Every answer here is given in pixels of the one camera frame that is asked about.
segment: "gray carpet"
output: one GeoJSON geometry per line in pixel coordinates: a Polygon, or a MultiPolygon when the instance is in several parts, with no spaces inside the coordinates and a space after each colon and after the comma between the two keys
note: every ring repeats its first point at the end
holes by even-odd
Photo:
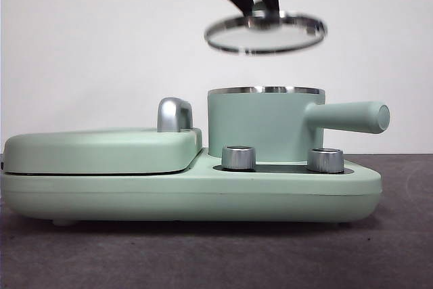
{"type": "Polygon", "coordinates": [[[352,155],[379,171],[347,224],[81,222],[2,204],[2,288],[433,288],[433,155],[352,155]]]}

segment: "stainless steel rim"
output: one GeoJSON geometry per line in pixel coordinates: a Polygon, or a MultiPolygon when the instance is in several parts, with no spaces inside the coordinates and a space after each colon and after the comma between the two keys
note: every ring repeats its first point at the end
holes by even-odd
{"type": "Polygon", "coordinates": [[[247,87],[230,87],[212,89],[208,95],[212,94],[241,94],[241,93],[300,93],[325,95],[323,89],[309,87],[291,87],[291,86],[247,86],[247,87]]]}
{"type": "Polygon", "coordinates": [[[209,26],[209,28],[204,32],[204,39],[211,47],[221,51],[255,55],[255,54],[281,53],[281,52],[304,49],[306,47],[310,47],[312,45],[322,42],[326,34],[327,34],[327,27],[318,18],[314,18],[312,16],[308,16],[304,14],[299,14],[296,12],[281,11],[275,13],[275,12],[265,12],[260,10],[260,11],[252,12],[251,16],[234,17],[227,20],[223,20],[221,22],[217,22],[209,26]],[[290,45],[287,47],[278,47],[275,49],[260,49],[260,48],[253,49],[247,47],[230,47],[230,46],[220,45],[210,40],[212,35],[223,32],[225,30],[229,30],[239,26],[245,26],[247,28],[250,28],[253,26],[263,25],[264,23],[279,24],[279,25],[290,24],[299,27],[305,27],[307,31],[317,33],[319,37],[312,40],[311,42],[306,42],[299,45],[290,45]]]}

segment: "silver lid handle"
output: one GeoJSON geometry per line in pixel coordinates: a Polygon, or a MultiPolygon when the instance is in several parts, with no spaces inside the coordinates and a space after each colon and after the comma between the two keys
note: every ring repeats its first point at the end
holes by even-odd
{"type": "Polygon", "coordinates": [[[166,97],[158,106],[158,132],[181,132],[192,129],[192,107],[177,97],[166,97]]]}

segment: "round glass lid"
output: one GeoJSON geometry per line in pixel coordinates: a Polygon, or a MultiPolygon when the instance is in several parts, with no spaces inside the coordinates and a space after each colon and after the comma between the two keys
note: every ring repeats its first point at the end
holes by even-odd
{"type": "Polygon", "coordinates": [[[260,10],[213,24],[204,38],[221,51],[258,55],[304,49],[321,42],[326,33],[326,25],[316,18],[260,10]]]}

